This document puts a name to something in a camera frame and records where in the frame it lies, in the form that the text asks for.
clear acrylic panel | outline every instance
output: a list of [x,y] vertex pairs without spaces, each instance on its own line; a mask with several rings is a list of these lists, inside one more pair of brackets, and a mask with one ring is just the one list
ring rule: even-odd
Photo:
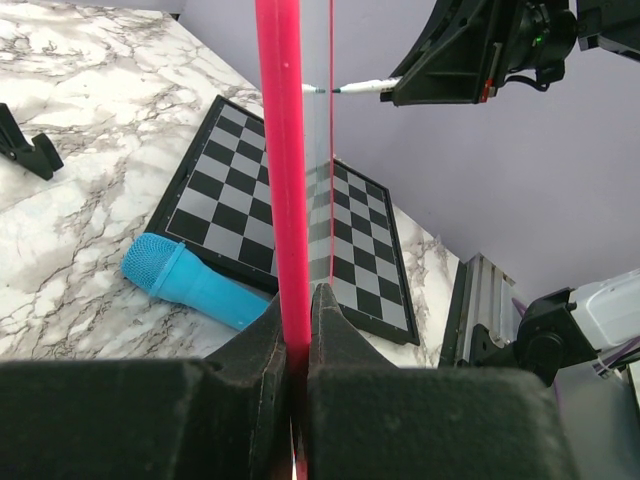
[[312,291],[331,270],[332,0],[300,0],[309,277]]

lavender wall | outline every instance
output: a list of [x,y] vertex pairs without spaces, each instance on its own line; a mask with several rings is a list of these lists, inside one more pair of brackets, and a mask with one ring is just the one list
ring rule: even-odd
[[[336,2],[336,82],[385,76],[433,0]],[[180,20],[259,85],[253,0],[188,0]],[[640,265],[640,65],[571,55],[546,94],[484,106],[336,102],[336,151],[463,259],[477,251],[530,296]]]

black bracket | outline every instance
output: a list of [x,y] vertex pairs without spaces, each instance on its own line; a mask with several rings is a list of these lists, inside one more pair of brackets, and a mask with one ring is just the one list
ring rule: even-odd
[[600,47],[640,62],[640,4],[616,0],[578,0],[580,50]]
[[14,160],[30,172],[45,180],[53,177],[64,163],[49,137],[40,133],[31,139],[29,145],[16,123],[9,107],[0,103],[0,154]]
[[597,352],[571,316],[571,290],[565,288],[533,302],[518,328],[518,337],[496,346],[484,325],[473,328],[469,364],[476,367],[520,368],[551,386],[558,370],[595,360]]

blue microphone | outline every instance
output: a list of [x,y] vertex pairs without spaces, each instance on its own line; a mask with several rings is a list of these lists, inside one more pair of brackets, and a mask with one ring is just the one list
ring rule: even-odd
[[184,243],[140,235],[120,266],[125,277],[152,297],[195,308],[236,330],[264,313],[268,302],[214,272]]

black clip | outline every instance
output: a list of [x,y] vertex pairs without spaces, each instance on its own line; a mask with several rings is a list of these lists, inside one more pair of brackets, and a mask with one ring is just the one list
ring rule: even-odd
[[0,103],[0,154],[15,160],[27,170],[45,180],[53,177],[64,163],[49,137],[40,133],[31,139],[33,147],[27,143],[9,107]]

